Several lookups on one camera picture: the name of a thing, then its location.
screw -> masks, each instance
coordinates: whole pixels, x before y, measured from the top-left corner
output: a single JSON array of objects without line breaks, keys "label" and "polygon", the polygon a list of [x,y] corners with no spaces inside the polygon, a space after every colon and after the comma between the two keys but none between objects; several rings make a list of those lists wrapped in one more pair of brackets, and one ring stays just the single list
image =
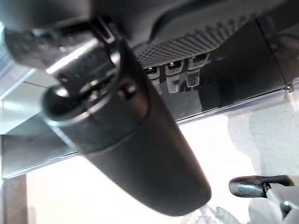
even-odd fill
[{"label": "screw", "polygon": [[98,98],[98,92],[92,91],[91,95],[89,96],[89,101],[95,101]]}]

textured plastic panel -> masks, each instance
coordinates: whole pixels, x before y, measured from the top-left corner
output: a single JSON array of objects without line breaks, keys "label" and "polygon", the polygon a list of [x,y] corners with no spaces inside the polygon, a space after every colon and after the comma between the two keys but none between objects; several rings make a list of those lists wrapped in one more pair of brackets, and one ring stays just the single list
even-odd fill
[{"label": "textured plastic panel", "polygon": [[207,26],[205,30],[194,30],[182,37],[150,45],[137,58],[144,68],[148,68],[210,52],[250,19],[252,16],[230,19],[219,22],[215,27]]}]

